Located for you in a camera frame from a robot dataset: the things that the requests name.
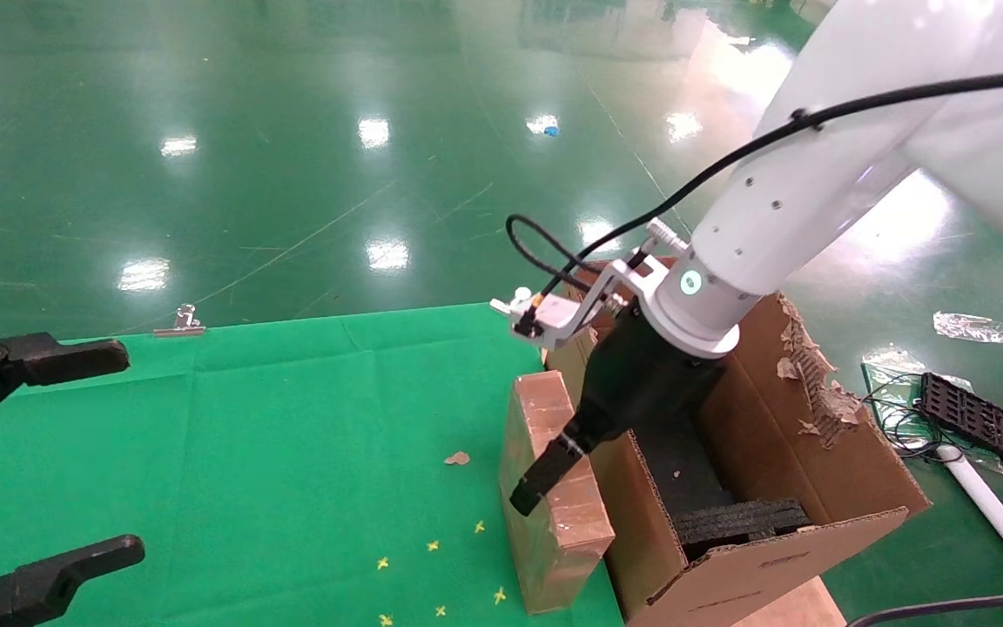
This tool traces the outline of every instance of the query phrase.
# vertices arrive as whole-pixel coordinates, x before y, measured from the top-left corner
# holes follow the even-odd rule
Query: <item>epoxy floor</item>
[[[749,138],[812,13],[0,0],[0,334],[143,333],[183,302],[223,326],[538,287],[506,215],[578,248],[650,209]],[[669,223],[696,225],[719,190]],[[785,290],[849,388],[863,354],[903,349],[1003,405],[1003,345],[932,327],[936,310],[1003,320],[1003,237],[925,176]],[[913,469],[936,507],[827,576],[848,616],[1003,592],[1003,544],[943,468]]]

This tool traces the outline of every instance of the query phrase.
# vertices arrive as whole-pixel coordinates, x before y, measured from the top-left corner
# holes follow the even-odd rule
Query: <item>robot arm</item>
[[[881,33],[891,33],[891,46]],[[1003,1],[841,0],[755,135],[795,111],[991,72],[1003,72]],[[896,103],[780,139],[740,163],[690,243],[650,223],[640,253],[664,243],[676,255],[672,267],[645,258],[642,275],[625,258],[613,261],[582,303],[554,294],[494,301],[519,338],[549,349],[589,325],[598,309],[618,311],[616,332],[591,354],[575,416],[515,490],[518,511],[532,512],[601,441],[701,402],[717,361],[737,344],[741,317],[917,168],[1003,230],[1003,89]],[[620,283],[637,295],[634,303],[613,296]],[[537,332],[519,333],[531,307]]]

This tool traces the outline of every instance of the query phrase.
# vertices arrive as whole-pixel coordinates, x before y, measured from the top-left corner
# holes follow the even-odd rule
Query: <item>open cardboard box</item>
[[[598,318],[547,354],[574,405],[597,336],[612,327],[609,316]],[[740,500],[795,498],[814,525],[717,547],[689,564],[662,481],[654,481],[634,433],[600,445],[592,461],[617,533],[606,563],[628,627],[728,627],[931,505],[861,401],[827,385],[833,368],[783,296],[771,294],[749,311],[724,362],[725,374],[694,416],[723,487]],[[690,479],[685,473],[679,481]]]

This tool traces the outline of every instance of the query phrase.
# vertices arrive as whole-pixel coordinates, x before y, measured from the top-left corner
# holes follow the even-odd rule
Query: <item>white pipe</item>
[[[945,461],[947,468],[953,474],[954,479],[959,480],[962,489],[970,495],[978,509],[986,515],[993,529],[1003,539],[1003,504],[996,498],[993,490],[988,487],[974,466],[970,465],[962,451],[956,445],[944,444],[937,448],[940,458]]]

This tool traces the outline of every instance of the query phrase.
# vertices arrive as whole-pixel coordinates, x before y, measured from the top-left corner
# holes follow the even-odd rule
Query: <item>cable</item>
[[[889,400],[888,398],[879,398],[876,396],[878,392],[887,388],[889,385],[894,384],[896,381],[909,377],[922,377],[922,376],[923,374],[919,373],[896,374],[896,376],[889,378],[889,380],[877,386],[875,389],[872,390],[872,392],[869,392],[868,395],[861,397],[861,401],[865,402],[865,404],[869,404],[869,407],[873,409],[873,416],[875,416],[877,427],[879,427],[881,429],[881,432],[884,433],[885,438],[888,439],[889,444],[892,444],[893,447],[896,448],[897,455],[899,455],[902,459],[911,459],[920,457],[928,461],[939,461],[939,463],[948,463],[948,461],[959,460],[963,456],[965,456],[964,449],[973,448],[974,447],[973,444],[963,443],[963,441],[955,439],[955,437],[951,435],[950,432],[945,431],[942,425],[939,425],[937,421],[932,420],[931,416],[928,416],[924,412],[920,412],[919,409],[916,409],[911,405],[904,404],[904,402]],[[880,412],[877,412],[876,406],[877,404],[879,404],[879,402],[881,405],[888,405],[889,407],[893,407],[894,409],[904,410],[903,415],[899,416],[899,419],[897,419],[895,423],[893,423],[892,427],[888,427],[887,425],[885,425],[886,420],[883,419]],[[919,418],[920,421],[923,421],[924,426],[927,428],[929,432],[931,432],[930,437],[913,436],[912,439],[909,439],[908,436],[901,435],[901,425],[907,423],[908,420],[913,418]],[[927,441],[925,441],[925,443],[923,444],[916,445],[914,437],[923,437],[927,439]],[[942,457],[940,457],[939,453],[937,453],[937,449],[939,449],[940,445],[943,444],[951,444],[955,445],[955,447],[958,447],[959,456],[953,459],[943,459]]]
[[[920,86],[905,87],[903,89],[881,92],[881,94],[867,95],[863,98],[856,98],[849,100],[849,102],[833,104],[833,106],[813,112],[796,110],[793,112],[790,122],[784,123],[783,126],[780,126],[779,128],[765,132],[765,134],[760,135],[760,137],[756,137],[755,139],[744,143],[744,145],[741,145],[741,147],[731,151],[731,153],[728,153],[722,159],[712,163],[711,166],[700,172],[700,174],[697,175],[696,178],[692,179],[691,182],[686,183],[685,186],[674,192],[674,194],[668,196],[668,199],[665,199],[664,202],[658,204],[656,209],[646,212],[644,215],[639,215],[637,218],[626,222],[621,227],[617,227],[616,229],[611,230],[608,234],[603,235],[603,237],[598,238],[596,241],[591,243],[590,246],[580,251],[580,254],[577,255],[578,259],[576,261],[569,261],[568,265],[563,267],[562,271],[552,269],[553,279],[547,283],[545,289],[541,290],[541,296],[547,296],[547,294],[552,293],[552,290],[557,288],[561,281],[566,281],[566,279],[563,278],[563,274],[572,273],[572,270],[574,270],[576,266],[580,265],[580,262],[583,259],[586,259],[589,254],[594,253],[594,251],[598,250],[598,248],[605,245],[606,242],[610,242],[614,238],[618,238],[621,237],[621,235],[626,234],[626,232],[645,225],[646,222],[649,222],[653,218],[657,218],[659,215],[664,214],[665,211],[668,211],[676,206],[679,202],[686,198],[686,196],[691,194],[691,192],[696,191],[702,186],[702,184],[713,178],[714,175],[717,175],[726,168],[733,166],[733,164],[741,161],[741,159],[755,153],[757,150],[794,135],[795,132],[799,132],[800,130],[807,128],[819,130],[821,129],[822,123],[830,122],[831,119],[844,117],[845,115],[856,114],[856,112],[862,112],[865,110],[891,106],[891,104],[912,102],[913,100],[927,98],[937,98],[937,96],[941,95],[965,94],[965,92],[970,91],[1000,88],[1003,88],[1003,74],[972,76],[972,78],[944,80],[944,82],[920,84]],[[530,307],[526,310],[525,316],[529,317],[530,321],[532,321],[535,316],[535,311],[537,311],[537,308]]]
[[[552,234],[549,234],[549,231],[547,231],[545,227],[541,227],[540,225],[538,225],[536,221],[534,221],[529,217],[525,217],[525,215],[514,214],[511,215],[511,217],[505,219],[505,231],[507,235],[510,235],[510,243],[512,243],[513,247],[518,250],[518,253],[521,254],[522,257],[525,257],[526,261],[529,261],[530,263],[532,263],[533,266],[538,267],[538,269],[541,269],[548,274],[552,274],[553,277],[555,277],[555,281],[557,282],[564,281],[566,283],[569,283],[569,285],[573,285],[574,287],[577,287],[578,289],[581,289],[583,291],[591,291],[591,286],[586,285],[586,283],[579,281],[577,278],[573,277],[570,271],[568,271],[568,273],[565,273],[565,271],[563,270],[547,265],[547,263],[542,262],[540,259],[538,259],[538,257],[535,254],[533,254],[532,251],[527,249],[525,247],[525,244],[522,243],[520,239],[518,239],[518,234],[515,234],[513,230],[514,223],[517,222],[521,222],[522,225],[526,225],[532,230],[537,231],[538,235],[541,235],[542,238],[545,238],[545,241],[549,242],[554,249],[557,249],[557,251],[560,251],[560,253],[564,255],[564,257],[568,258],[568,261],[572,263],[572,265],[570,265],[569,267],[579,266],[582,267],[584,270],[591,271],[591,273],[598,274],[598,270],[596,267],[593,267],[590,265],[590,263],[586,263],[582,261],[582,259],[575,257],[575,254],[572,253],[572,251],[566,249],[565,245],[562,245],[560,240],[554,238]]]
[[[996,597],[976,597],[972,599],[956,599],[953,602],[934,604],[913,604],[908,607],[897,607],[892,610],[876,611],[867,614],[847,627],[869,627],[870,624],[885,623],[888,620],[915,618],[932,614],[945,614],[949,611],[984,610],[984,608],[1003,607],[1003,595]]]

